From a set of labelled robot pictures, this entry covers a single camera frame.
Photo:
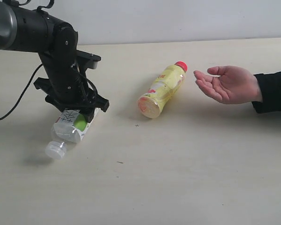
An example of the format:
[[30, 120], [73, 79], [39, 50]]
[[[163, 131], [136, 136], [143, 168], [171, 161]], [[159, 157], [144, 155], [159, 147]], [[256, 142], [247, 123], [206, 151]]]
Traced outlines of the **open human hand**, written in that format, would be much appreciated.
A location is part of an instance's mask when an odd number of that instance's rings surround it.
[[227, 105], [262, 102], [257, 78], [248, 70], [235, 66], [216, 66], [207, 74], [193, 72], [199, 89], [208, 97]]

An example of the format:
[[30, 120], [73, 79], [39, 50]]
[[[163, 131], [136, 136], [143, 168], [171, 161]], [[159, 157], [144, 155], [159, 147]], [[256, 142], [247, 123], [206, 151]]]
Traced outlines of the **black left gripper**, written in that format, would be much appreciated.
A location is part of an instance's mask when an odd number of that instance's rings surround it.
[[95, 85], [79, 70], [76, 55], [73, 58], [53, 58], [39, 53], [47, 78], [37, 78], [34, 86], [45, 94], [45, 101], [58, 110], [78, 110], [87, 122], [94, 118], [95, 109], [106, 112], [109, 100], [98, 94]]

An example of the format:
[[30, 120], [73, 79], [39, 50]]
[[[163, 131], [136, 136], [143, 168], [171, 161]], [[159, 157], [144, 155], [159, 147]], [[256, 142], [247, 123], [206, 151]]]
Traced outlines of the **black sleeved forearm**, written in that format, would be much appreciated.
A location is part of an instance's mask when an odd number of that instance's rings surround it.
[[281, 71], [273, 74], [256, 74], [262, 101], [253, 101], [256, 113], [281, 112]]

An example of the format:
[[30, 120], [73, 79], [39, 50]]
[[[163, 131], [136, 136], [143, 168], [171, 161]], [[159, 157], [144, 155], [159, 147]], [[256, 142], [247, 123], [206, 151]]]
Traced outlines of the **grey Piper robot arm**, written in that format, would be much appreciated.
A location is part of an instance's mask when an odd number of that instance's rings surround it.
[[105, 112], [109, 107], [86, 77], [101, 57], [77, 49], [78, 32], [48, 14], [53, 4], [29, 10], [16, 0], [0, 1], [0, 50], [37, 53], [47, 78], [29, 82], [46, 94], [47, 103], [60, 111], [77, 110], [91, 122], [95, 109]]

